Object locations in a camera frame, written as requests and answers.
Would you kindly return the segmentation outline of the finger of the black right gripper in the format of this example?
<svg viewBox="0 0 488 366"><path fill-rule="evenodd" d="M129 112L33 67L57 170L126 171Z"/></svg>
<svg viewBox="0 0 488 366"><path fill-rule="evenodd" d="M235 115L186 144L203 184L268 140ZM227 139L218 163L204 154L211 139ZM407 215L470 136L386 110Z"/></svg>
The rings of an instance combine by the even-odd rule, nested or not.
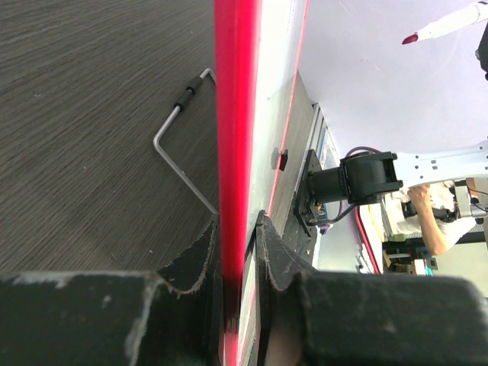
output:
<svg viewBox="0 0 488 366"><path fill-rule="evenodd" d="M480 63L480 68L485 72L485 80L488 80L488 24L485 26L475 55Z"/></svg>

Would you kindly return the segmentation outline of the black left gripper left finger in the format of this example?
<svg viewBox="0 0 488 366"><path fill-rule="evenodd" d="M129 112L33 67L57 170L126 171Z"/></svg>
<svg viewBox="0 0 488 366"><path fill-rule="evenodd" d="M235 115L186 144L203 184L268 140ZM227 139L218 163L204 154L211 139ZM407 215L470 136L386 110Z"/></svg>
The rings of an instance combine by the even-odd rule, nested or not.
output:
<svg viewBox="0 0 488 366"><path fill-rule="evenodd" d="M1 276L3 365L218 365L220 243L213 217L158 271Z"/></svg>

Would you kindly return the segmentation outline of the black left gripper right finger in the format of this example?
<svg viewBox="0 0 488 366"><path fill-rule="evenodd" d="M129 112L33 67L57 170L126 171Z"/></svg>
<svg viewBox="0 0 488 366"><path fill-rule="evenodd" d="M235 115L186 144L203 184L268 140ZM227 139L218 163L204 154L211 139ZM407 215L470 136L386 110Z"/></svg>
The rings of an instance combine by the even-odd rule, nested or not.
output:
<svg viewBox="0 0 488 366"><path fill-rule="evenodd" d="M255 225L260 365L485 365L487 301L461 278L317 271Z"/></svg>

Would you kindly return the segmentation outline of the purple capped marker pen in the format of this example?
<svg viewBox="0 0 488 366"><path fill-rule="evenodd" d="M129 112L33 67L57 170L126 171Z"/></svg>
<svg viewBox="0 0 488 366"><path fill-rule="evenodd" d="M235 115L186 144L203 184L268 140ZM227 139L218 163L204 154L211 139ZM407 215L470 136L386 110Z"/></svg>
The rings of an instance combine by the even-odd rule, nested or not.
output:
<svg viewBox="0 0 488 366"><path fill-rule="evenodd" d="M437 21L428 23L424 28L406 37L402 41L402 45L443 37L446 34L459 31L462 28L486 20L487 1L478 1L460 10L447 14L444 17L439 18Z"/></svg>

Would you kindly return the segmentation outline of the pink framed whiteboard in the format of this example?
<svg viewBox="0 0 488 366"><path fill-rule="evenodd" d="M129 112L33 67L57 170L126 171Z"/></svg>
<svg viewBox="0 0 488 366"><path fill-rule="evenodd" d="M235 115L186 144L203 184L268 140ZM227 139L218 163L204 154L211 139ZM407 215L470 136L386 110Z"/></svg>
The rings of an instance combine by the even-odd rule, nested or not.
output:
<svg viewBox="0 0 488 366"><path fill-rule="evenodd" d="M224 365L256 340L255 227L270 213L284 161L306 1L217 1L217 152Z"/></svg>

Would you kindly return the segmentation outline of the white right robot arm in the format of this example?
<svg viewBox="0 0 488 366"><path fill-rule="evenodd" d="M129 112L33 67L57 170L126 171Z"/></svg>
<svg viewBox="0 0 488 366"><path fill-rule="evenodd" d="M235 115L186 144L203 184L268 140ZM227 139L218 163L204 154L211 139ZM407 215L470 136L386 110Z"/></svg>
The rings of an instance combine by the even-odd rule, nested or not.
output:
<svg viewBox="0 0 488 366"><path fill-rule="evenodd" d="M442 181L487 176L487 141L434 153L367 152L321 169L316 152L309 150L300 178L297 200L318 205L347 200L351 205L376 204L386 193Z"/></svg>

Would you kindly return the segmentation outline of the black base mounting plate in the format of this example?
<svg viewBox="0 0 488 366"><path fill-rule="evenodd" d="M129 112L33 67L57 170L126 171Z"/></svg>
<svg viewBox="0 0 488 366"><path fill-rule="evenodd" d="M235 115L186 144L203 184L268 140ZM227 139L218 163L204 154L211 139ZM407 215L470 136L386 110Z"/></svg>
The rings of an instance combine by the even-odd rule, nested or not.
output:
<svg viewBox="0 0 488 366"><path fill-rule="evenodd" d="M320 217L324 215L321 206L316 202L309 187L310 176L314 172L321 171L322 167L317 158L316 151L309 149L298 181L299 185L295 195L293 213L302 231L310 238L313 234L312 228L316 225Z"/></svg>

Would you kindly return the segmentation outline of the person in white shirt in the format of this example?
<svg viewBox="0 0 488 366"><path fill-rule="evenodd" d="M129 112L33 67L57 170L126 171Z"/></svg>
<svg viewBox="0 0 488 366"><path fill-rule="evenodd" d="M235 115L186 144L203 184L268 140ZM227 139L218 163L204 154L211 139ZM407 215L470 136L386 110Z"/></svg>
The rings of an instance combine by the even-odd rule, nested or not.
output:
<svg viewBox="0 0 488 366"><path fill-rule="evenodd" d="M449 251L476 225L473 217L448 219L454 212L454 182L403 188L384 196L387 216L395 234L421 233L433 256Z"/></svg>

